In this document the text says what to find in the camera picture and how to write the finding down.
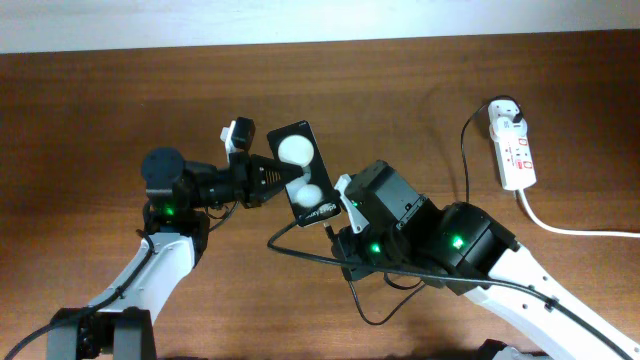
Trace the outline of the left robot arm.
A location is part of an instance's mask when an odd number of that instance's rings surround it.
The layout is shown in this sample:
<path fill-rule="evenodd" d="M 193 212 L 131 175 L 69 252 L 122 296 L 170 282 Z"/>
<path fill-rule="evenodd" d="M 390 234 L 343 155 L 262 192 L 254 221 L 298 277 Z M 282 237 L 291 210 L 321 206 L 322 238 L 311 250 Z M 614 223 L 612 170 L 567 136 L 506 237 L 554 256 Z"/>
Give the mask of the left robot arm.
<path fill-rule="evenodd" d="M 261 206 L 303 174 L 300 166 L 245 151 L 224 169 L 187 161 L 174 148 L 152 150 L 141 175 L 147 203 L 139 250 L 116 280 L 84 308 L 62 308 L 47 336 L 49 359 L 154 359 L 153 324 L 173 290 L 198 264 L 224 205 Z"/>

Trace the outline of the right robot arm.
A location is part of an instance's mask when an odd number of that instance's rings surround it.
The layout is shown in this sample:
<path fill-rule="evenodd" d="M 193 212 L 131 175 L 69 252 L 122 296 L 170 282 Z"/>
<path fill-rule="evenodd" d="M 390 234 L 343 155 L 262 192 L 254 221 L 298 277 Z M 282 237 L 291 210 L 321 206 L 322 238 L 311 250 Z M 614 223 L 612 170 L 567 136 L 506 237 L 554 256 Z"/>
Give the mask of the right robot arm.
<path fill-rule="evenodd" d="M 348 279 L 419 277 L 494 313 L 553 359 L 636 359 L 639 344 L 550 275 L 505 226 L 467 202 L 438 208 L 378 160 L 335 184 L 350 225 L 334 254 Z"/>

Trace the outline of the black smartphone with lit screen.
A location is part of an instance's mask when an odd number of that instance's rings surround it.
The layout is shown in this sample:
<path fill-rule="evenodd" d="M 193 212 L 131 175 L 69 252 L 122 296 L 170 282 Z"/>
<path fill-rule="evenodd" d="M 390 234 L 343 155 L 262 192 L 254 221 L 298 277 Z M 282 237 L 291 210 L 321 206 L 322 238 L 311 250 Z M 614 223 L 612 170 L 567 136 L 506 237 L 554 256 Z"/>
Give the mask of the black smartphone with lit screen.
<path fill-rule="evenodd" d="M 340 205 L 329 201 L 334 188 L 311 124 L 299 121 L 272 130 L 267 140 L 276 160 L 302 170 L 302 175 L 285 187 L 294 217 L 307 214 L 298 226 L 307 227 L 339 215 Z"/>

